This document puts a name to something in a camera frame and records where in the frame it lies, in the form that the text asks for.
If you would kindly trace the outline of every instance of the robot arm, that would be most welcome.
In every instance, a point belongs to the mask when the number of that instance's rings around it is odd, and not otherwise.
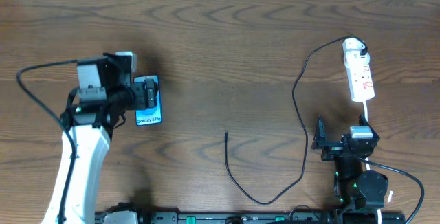
[[[158,85],[152,79],[131,83],[135,70],[136,55],[131,52],[104,54],[77,64],[80,86],[72,90],[61,115],[77,151],[61,223],[94,223],[100,171],[119,117],[124,123],[126,110],[156,107]],[[79,103],[73,104],[76,94]],[[63,133],[60,169],[43,223],[58,223],[71,154],[69,139]]]

